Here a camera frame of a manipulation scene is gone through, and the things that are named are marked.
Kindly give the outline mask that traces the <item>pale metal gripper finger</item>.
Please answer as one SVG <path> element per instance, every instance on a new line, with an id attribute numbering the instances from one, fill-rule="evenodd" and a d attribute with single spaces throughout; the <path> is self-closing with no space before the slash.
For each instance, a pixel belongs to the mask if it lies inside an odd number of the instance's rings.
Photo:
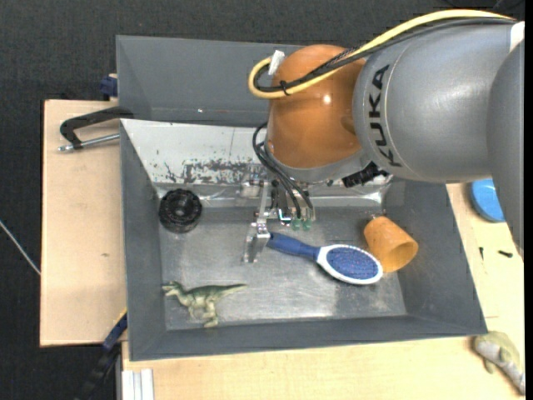
<path id="1" fill-rule="evenodd" d="M 256 262 L 260 255 L 262 254 L 263 249 L 267 245 L 268 241 L 271 238 L 271 234 L 268 230 L 266 222 L 259 222 L 257 224 L 256 240 L 254 246 L 254 261 Z"/>
<path id="2" fill-rule="evenodd" d="M 244 263 L 254 263 L 256 260 L 255 244 L 256 244 L 256 235 L 257 235 L 257 224 L 252 222 L 248 229 L 245 237 L 245 245 L 242 256 L 242 261 Z"/>

